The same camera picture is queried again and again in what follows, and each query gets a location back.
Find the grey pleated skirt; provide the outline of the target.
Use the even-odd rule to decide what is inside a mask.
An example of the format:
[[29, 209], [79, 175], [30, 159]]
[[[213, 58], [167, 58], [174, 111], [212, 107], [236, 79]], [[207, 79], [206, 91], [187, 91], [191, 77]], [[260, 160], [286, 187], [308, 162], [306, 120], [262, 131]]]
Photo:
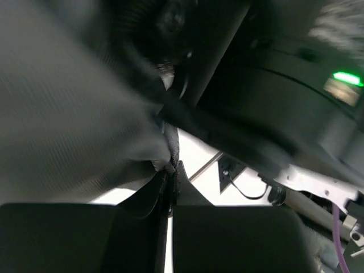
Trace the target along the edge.
[[111, 58], [106, 1], [1, 2], [1, 203], [88, 202], [179, 157]]

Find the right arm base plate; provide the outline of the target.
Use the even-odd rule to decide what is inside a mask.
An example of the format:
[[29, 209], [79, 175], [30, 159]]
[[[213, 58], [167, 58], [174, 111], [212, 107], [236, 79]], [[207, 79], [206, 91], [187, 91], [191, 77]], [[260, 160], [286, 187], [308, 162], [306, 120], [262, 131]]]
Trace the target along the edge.
[[228, 155], [222, 155], [218, 160], [218, 174], [220, 181], [220, 194], [238, 177], [246, 165]]

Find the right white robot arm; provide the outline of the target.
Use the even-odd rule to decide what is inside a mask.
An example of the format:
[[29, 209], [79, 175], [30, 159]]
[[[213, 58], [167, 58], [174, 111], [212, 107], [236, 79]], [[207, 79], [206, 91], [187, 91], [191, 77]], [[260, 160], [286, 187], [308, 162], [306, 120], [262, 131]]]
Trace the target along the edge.
[[163, 115], [254, 169], [271, 209], [363, 221], [362, 1], [111, 1], [111, 44], [171, 61]]

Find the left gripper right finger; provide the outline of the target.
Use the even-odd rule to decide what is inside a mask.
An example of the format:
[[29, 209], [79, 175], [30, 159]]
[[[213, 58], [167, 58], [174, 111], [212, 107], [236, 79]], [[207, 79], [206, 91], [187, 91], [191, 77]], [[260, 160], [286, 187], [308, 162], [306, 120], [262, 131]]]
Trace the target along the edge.
[[304, 225], [290, 209], [214, 206], [179, 163], [173, 208], [175, 272], [317, 272]]

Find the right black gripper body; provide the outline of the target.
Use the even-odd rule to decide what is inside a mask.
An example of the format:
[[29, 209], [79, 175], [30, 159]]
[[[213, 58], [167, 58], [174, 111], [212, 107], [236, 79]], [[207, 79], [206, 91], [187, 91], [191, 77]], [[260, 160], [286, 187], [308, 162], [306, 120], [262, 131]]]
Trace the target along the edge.
[[264, 176], [363, 181], [362, 1], [110, 1], [110, 46], [174, 125]]

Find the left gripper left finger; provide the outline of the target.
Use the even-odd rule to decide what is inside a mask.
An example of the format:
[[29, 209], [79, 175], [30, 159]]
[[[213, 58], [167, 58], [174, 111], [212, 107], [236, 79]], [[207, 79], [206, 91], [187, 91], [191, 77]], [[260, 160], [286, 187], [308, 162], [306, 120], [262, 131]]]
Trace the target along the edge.
[[118, 205], [1, 206], [2, 272], [163, 272], [170, 179]]

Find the aluminium table edge rail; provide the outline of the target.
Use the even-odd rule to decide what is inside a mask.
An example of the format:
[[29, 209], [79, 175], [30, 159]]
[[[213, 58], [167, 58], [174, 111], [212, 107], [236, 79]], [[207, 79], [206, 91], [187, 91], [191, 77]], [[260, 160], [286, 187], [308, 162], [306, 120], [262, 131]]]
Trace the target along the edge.
[[210, 168], [215, 162], [223, 156], [222, 152], [216, 153], [208, 162], [206, 162], [201, 168], [199, 168], [190, 178], [189, 182], [193, 183], [198, 177], [200, 177], [208, 168]]

